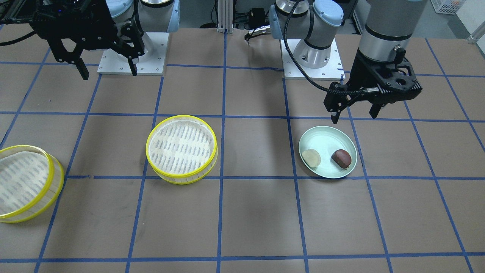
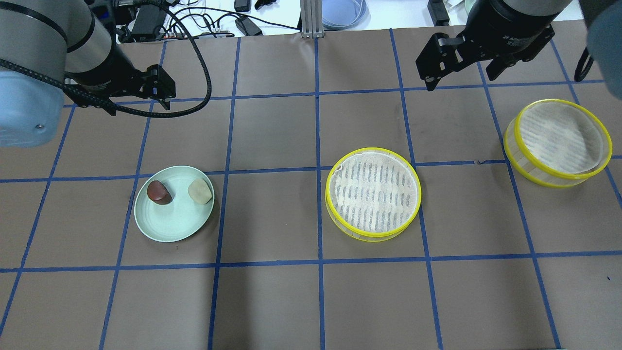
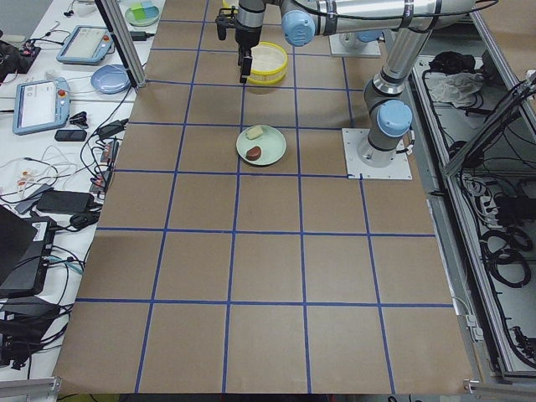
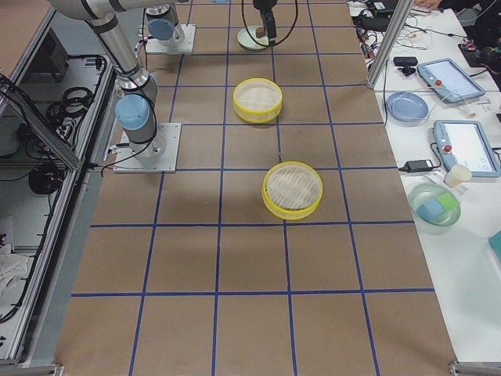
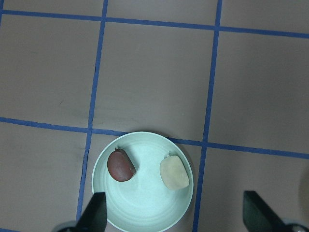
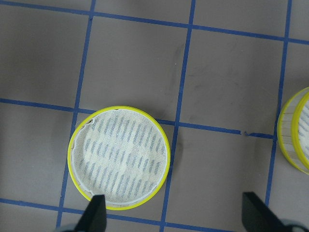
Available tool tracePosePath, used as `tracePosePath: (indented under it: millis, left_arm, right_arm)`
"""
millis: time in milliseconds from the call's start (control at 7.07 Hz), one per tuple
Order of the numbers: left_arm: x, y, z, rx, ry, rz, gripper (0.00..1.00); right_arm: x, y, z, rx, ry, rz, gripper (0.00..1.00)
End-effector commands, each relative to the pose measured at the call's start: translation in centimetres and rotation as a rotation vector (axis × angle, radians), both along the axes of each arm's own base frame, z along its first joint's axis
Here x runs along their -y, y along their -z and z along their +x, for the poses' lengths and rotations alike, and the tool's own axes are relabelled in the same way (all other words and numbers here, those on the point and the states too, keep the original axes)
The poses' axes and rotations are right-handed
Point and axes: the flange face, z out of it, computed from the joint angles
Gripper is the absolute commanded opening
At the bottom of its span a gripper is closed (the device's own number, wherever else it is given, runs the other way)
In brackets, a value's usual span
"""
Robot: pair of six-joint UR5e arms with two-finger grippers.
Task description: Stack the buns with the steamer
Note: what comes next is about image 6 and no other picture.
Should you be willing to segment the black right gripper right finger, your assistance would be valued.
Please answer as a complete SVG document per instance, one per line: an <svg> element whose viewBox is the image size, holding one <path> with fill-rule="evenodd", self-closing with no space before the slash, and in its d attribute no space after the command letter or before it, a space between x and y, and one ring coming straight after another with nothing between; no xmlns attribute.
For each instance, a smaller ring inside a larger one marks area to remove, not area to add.
<svg viewBox="0 0 309 232"><path fill-rule="evenodd" d="M289 232L254 192L242 194L242 224L247 232Z"/></svg>

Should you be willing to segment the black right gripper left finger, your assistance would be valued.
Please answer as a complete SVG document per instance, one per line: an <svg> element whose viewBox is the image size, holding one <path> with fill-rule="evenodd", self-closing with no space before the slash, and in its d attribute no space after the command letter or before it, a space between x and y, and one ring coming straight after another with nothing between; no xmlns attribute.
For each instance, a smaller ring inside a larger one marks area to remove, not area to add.
<svg viewBox="0 0 309 232"><path fill-rule="evenodd" d="M75 232L104 232L107 227L104 195L92 197L82 217L74 228Z"/></svg>

